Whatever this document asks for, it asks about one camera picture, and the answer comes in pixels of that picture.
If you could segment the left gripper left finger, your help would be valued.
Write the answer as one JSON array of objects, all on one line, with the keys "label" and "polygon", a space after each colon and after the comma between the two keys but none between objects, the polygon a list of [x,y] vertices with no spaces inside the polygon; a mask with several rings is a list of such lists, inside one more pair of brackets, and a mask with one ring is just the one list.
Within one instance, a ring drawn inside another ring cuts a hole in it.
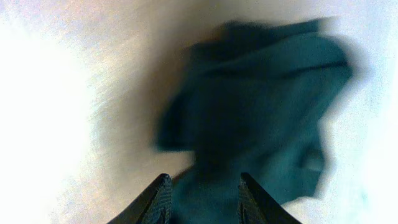
[{"label": "left gripper left finger", "polygon": [[160,174],[108,224],[169,224],[171,210],[172,179]]}]

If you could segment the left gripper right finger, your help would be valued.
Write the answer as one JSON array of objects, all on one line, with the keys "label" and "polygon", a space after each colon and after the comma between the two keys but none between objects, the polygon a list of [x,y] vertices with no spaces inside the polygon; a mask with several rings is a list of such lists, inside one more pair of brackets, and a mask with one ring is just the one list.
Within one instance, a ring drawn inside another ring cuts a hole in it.
[{"label": "left gripper right finger", "polygon": [[241,174],[238,189],[239,224],[301,224],[247,172]]}]

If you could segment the black t-shirt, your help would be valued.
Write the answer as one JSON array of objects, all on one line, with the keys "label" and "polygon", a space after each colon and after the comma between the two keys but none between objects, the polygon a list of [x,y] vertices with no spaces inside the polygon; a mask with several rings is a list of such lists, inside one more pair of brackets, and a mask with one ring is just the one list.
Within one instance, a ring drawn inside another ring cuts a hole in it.
[{"label": "black t-shirt", "polygon": [[157,134],[160,150],[194,153],[172,223],[236,223],[243,172],[280,204],[315,194],[325,167],[318,123],[353,76],[322,24],[231,21],[191,47]]}]

